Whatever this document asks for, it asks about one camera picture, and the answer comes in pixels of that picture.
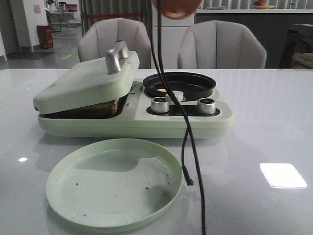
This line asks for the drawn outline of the bread slice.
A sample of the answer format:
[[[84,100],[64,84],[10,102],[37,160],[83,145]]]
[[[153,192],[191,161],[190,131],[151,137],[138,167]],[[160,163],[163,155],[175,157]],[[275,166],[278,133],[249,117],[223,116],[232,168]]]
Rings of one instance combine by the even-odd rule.
[[[81,108],[73,109],[76,112],[82,112],[88,115],[106,115],[115,114],[117,112],[119,98],[103,103],[89,105]]]

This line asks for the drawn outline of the green breakfast maker lid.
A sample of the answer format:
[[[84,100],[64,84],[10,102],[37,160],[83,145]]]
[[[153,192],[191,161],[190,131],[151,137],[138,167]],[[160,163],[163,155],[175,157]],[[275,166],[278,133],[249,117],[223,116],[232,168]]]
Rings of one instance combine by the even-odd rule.
[[[35,110],[46,115],[124,97],[139,67],[137,52],[118,62],[119,72],[108,70],[106,56],[76,64],[33,98]]]

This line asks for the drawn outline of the pink bowl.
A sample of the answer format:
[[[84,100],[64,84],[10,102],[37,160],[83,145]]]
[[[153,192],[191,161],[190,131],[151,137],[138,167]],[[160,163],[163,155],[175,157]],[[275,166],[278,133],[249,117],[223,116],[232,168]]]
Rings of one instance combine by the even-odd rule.
[[[182,20],[198,10],[202,0],[152,0],[152,5],[162,16],[172,20]]]

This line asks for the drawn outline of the green breakfast maker base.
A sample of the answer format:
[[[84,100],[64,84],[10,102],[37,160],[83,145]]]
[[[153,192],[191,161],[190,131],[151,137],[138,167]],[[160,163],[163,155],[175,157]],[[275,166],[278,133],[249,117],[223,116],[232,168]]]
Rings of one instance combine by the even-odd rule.
[[[189,116],[196,139],[219,137],[233,124],[233,113],[217,89],[210,96],[217,115]],[[105,119],[67,119],[38,116],[42,129],[54,136],[92,138],[183,138],[186,123],[182,116],[158,116],[147,112],[151,100],[144,94],[142,81],[133,82],[121,113]]]

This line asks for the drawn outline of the left silver knob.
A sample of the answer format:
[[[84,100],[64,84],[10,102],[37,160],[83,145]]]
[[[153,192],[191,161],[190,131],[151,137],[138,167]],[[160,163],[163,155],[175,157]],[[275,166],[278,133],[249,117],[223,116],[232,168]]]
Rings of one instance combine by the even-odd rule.
[[[158,114],[167,113],[170,110],[169,102],[165,97],[154,97],[151,100],[151,110]]]

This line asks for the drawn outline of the silver knob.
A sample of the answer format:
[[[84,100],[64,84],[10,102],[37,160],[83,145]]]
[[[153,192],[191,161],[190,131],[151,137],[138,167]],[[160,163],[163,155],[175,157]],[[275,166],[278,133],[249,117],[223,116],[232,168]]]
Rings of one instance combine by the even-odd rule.
[[[169,102],[165,97],[154,97],[151,100],[151,110],[158,114],[167,113],[170,110]]]
[[[216,102],[210,98],[201,98],[197,102],[197,112],[204,115],[213,115],[216,112]]]

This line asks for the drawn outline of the black round frying pan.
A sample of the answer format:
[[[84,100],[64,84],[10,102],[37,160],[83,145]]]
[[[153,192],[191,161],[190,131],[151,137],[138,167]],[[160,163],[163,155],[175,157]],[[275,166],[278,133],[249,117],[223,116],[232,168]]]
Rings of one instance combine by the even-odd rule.
[[[206,75],[172,71],[165,73],[167,82],[173,91],[182,91],[185,101],[195,101],[209,97],[216,87],[216,81]],[[165,89],[158,74],[153,74],[143,80],[146,95],[150,97],[165,97],[166,93],[157,89]]]

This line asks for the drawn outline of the right silver knob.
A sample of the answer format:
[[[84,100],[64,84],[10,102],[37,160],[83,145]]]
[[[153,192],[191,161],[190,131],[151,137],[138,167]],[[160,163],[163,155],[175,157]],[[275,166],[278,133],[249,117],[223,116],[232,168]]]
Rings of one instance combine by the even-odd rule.
[[[201,98],[197,102],[197,112],[204,115],[213,115],[216,112],[216,102],[210,98]]]

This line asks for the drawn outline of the green round plate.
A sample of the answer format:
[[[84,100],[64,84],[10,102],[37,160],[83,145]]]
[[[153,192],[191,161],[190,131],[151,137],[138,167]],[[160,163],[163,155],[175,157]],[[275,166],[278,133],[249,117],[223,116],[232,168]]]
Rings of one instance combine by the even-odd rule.
[[[175,155],[159,144],[105,140],[63,158],[50,173],[46,196],[72,223],[123,232],[161,216],[178,195],[182,178]]]

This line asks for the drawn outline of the white refrigerator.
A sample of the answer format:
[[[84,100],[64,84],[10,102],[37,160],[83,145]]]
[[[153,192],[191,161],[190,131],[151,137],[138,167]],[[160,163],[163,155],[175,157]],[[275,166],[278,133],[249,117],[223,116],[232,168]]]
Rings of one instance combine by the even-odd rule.
[[[172,20],[162,16],[161,50],[164,69],[178,68],[178,51],[187,28],[194,24],[195,14]]]

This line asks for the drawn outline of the red barrier belt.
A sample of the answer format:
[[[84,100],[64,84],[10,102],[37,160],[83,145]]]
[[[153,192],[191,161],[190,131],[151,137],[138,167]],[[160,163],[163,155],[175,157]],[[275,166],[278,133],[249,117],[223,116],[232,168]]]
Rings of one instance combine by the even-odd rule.
[[[86,18],[97,19],[97,18],[129,18],[129,17],[141,17],[142,12],[135,13],[116,13],[116,14],[89,14],[86,15]]]

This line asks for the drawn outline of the red trash bin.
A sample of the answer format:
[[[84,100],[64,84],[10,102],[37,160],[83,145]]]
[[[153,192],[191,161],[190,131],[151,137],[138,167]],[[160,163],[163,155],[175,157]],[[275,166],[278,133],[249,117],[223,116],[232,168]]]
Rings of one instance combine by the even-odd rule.
[[[44,24],[37,25],[37,33],[38,33],[40,48],[42,49],[53,48],[51,26],[44,25]]]

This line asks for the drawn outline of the dark kitchen counter cabinet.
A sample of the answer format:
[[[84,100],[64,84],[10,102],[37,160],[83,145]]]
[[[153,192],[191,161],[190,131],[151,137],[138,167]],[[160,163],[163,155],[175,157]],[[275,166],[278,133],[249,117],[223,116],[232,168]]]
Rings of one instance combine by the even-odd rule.
[[[297,44],[307,45],[291,26],[312,22],[310,10],[203,10],[187,35],[198,69],[290,69]]]

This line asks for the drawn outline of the fruit plate on counter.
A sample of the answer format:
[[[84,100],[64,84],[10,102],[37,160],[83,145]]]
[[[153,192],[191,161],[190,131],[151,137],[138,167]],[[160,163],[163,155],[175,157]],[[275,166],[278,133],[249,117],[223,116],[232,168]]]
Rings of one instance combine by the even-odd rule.
[[[275,5],[269,5],[264,0],[256,0],[253,5],[255,9],[273,9]]]

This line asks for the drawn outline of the dark washing machine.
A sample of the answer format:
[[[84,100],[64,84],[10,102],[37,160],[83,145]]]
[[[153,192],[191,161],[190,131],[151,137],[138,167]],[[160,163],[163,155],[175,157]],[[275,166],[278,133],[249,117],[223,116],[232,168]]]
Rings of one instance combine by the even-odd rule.
[[[313,25],[293,24],[287,30],[283,53],[279,68],[292,68],[292,56],[295,53],[310,53],[313,51]]]

